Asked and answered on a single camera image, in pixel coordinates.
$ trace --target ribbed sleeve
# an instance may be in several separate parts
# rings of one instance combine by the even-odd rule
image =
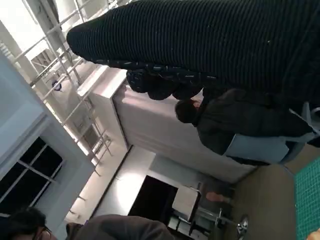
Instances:
[[[296,80],[289,73],[319,47],[318,5],[318,0],[140,0],[76,26],[67,41],[74,53],[96,63],[182,67],[210,73],[220,84],[271,93],[281,93],[288,82],[290,92]],[[306,43],[309,29],[318,34]]]

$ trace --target gray floor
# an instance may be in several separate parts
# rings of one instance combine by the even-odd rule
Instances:
[[[297,173],[320,156],[320,148],[307,145],[287,167]],[[294,181],[278,165],[261,167],[242,180],[235,190],[232,216],[239,220],[249,215],[249,229],[245,240],[296,239]],[[236,231],[228,226],[225,240],[236,240]]]

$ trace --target dark jacket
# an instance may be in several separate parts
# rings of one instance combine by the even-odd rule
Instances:
[[[88,61],[320,103],[319,0],[143,0],[72,28]]]
[[[231,89],[204,99],[193,123],[203,145],[223,155],[235,134],[251,137],[299,137],[312,131],[306,122],[277,107],[267,94]]]
[[[66,240],[174,240],[163,223],[139,216],[103,215],[66,231]]]

